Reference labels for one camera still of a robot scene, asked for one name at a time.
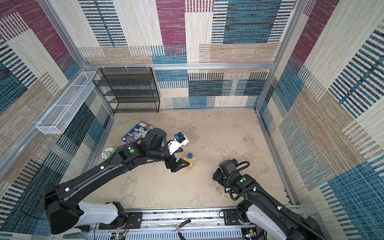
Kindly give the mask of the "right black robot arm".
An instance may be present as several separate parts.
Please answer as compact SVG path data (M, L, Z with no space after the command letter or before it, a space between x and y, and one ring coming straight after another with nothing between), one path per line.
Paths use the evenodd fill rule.
M272 197L248 174L241 174L250 162L225 160L213 174L213 180L224 187L237 205L237 215L243 223L257 225L276 240L324 240L319 223L312 217L302 217Z

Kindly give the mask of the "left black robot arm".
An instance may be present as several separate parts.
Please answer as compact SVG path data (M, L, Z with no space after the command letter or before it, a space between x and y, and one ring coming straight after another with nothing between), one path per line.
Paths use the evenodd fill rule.
M104 229L126 227L129 219L121 203L90 204L84 198L114 178L147 163L164 162L173 173L189 166L189 162L175 157L188 142L183 133L167 141L165 131L153 128L143 138L122 145L107 160L80 176L59 185L47 184L43 198L51 234L94 224Z

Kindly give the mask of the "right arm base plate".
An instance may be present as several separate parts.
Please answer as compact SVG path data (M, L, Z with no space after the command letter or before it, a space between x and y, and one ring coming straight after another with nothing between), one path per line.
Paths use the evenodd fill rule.
M219 217L224 219L226 226L250 224L246 213L239 209L223 209L219 212Z

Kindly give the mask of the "aluminium front rail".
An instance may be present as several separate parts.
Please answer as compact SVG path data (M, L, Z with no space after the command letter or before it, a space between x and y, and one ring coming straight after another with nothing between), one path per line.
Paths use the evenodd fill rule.
M254 224L226 226L219 217L232 207L128 209L143 212L139 229L99 230L99 224L71 229L52 240L272 240L273 237Z

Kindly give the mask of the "plain wood block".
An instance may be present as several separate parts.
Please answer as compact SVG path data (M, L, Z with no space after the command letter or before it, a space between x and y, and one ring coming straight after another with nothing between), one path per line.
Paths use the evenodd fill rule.
M196 165L197 158L193 157L192 159L193 159L193 161L190 162L191 163L190 166L194 167Z

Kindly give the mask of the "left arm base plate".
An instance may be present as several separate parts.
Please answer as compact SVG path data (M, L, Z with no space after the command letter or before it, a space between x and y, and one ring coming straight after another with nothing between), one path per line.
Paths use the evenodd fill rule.
M142 223L143 212L128 212L119 215L112 223L99 224L99 230L139 229Z

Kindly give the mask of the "blue comic book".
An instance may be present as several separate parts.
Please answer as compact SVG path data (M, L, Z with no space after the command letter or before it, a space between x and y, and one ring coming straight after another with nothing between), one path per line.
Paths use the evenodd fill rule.
M137 123L127 134L125 134L121 141L124 143L132 143L139 138L144 138L149 130L153 127L145 122Z

